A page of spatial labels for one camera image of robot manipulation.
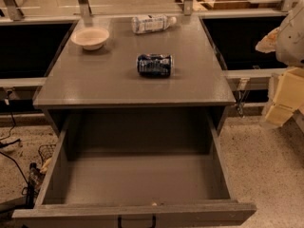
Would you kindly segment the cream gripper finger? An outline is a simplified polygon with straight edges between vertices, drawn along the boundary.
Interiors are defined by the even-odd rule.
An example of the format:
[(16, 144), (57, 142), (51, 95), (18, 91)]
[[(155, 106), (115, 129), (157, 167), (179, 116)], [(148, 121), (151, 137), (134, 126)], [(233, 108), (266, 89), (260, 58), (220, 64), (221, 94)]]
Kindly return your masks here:
[(304, 104), (304, 69), (291, 67), (278, 76), (275, 96), (266, 111), (265, 121), (275, 126), (284, 125)]

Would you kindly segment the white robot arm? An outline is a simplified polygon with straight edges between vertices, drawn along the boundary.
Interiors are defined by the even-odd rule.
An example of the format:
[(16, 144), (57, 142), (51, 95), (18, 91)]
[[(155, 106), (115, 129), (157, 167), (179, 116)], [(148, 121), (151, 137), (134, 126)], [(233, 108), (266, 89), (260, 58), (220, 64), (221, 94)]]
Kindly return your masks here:
[(278, 28), (256, 44), (256, 51), (274, 52), (287, 66), (273, 76), (269, 84), (269, 101), (260, 123), (267, 128), (284, 125), (304, 103), (304, 2), (291, 9)]

